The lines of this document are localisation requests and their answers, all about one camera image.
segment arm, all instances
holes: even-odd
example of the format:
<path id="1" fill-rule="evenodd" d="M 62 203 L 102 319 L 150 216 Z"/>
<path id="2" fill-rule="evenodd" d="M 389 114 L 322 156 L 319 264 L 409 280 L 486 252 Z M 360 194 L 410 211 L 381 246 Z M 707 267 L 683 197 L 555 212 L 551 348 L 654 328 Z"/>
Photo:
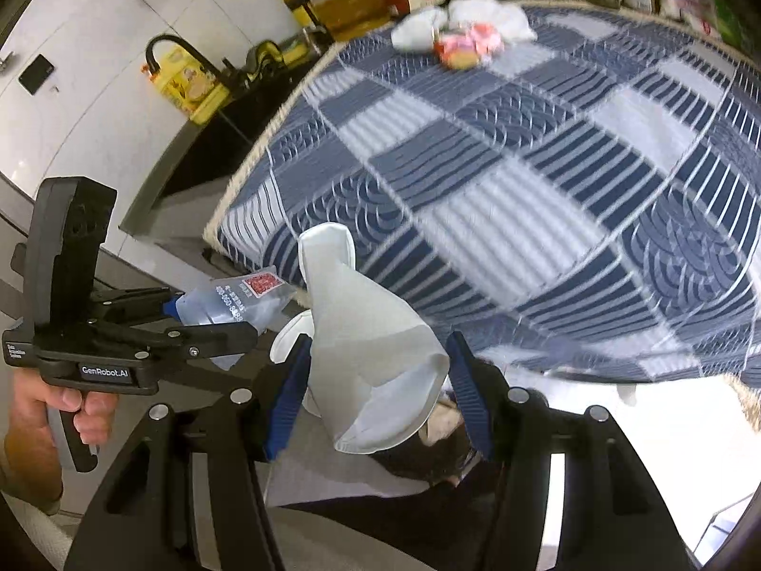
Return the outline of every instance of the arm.
<path id="1" fill-rule="evenodd" d="M 52 387 L 33 369 L 14 369 L 10 426 L 5 436 L 5 471 L 15 495 L 43 507 L 60 499 L 61 465 L 47 422 L 46 406 L 81 412 L 74 425 L 85 444 L 104 444 L 111 433 L 117 395 Z"/>

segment red printed square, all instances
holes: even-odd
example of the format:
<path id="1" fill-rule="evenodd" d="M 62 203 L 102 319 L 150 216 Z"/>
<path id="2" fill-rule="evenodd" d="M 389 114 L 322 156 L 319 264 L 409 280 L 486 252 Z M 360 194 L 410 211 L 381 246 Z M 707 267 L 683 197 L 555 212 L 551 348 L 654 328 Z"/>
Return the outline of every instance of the red printed square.
<path id="1" fill-rule="evenodd" d="M 283 285 L 283 280 L 271 272 L 261 272 L 258 275 L 244 279 L 244 283 L 252 290 L 257 298 L 262 297 L 268 291 Z"/>

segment black faucet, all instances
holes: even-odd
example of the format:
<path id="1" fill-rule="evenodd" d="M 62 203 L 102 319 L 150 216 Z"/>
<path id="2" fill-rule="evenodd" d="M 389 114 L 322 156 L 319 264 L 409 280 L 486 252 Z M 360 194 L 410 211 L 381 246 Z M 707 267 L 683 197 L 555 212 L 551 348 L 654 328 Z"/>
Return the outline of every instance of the black faucet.
<path id="1" fill-rule="evenodd" d="M 156 61 L 156 57 L 153 55 L 154 45 L 161 41 L 170 41 L 180 45 L 180 47 L 185 49 L 185 51 L 192 55 L 193 58 L 198 60 L 209 73 L 219 79 L 219 83 L 230 90 L 233 98 L 238 97 L 249 88 L 248 76 L 242 70 L 235 68 L 235 66 L 230 63 L 230 60 L 227 60 L 226 58 L 222 60 L 226 68 L 224 71 L 221 71 L 188 41 L 181 36 L 175 36 L 174 34 L 159 34 L 148 41 L 146 45 L 146 63 L 147 70 L 150 71 L 151 75 L 155 75 L 161 70 L 161 67 Z"/>

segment metal screw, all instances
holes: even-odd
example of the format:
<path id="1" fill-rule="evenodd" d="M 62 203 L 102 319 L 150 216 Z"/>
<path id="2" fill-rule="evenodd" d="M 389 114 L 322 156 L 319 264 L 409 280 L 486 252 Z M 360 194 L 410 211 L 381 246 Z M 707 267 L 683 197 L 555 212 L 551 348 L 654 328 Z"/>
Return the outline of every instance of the metal screw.
<path id="1" fill-rule="evenodd" d="M 589 409 L 589 416 L 591 416 L 599 423 L 605 423 L 610 416 L 610 413 L 602 406 L 592 406 Z"/>
<path id="2" fill-rule="evenodd" d="M 525 404 L 529 399 L 528 391 L 525 388 L 513 387 L 507 392 L 507 398 L 513 404 Z"/>
<path id="3" fill-rule="evenodd" d="M 147 415 L 150 416 L 151 419 L 154 419 L 154 421 L 160 421 L 167 414 L 169 414 L 169 406 L 167 406 L 167 404 L 156 404 L 151 410 L 148 410 L 147 413 Z"/>
<path id="4" fill-rule="evenodd" d="M 232 403 L 240 406 L 241 404 L 248 404 L 253 396 L 254 394 L 247 388 L 236 388 L 230 393 L 230 400 Z"/>

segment checkered tablecloth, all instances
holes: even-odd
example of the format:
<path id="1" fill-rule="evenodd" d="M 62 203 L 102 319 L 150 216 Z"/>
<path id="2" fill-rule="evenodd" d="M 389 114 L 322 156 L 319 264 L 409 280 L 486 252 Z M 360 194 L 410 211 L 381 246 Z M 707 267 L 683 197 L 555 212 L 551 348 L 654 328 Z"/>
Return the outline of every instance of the checkered tablecloth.
<path id="1" fill-rule="evenodd" d="M 497 364 L 761 386 L 759 73 L 657 20 L 525 10 L 538 40 L 474 70 L 351 41 L 207 234 L 303 285 L 296 236 L 344 223 L 358 270 Z"/>

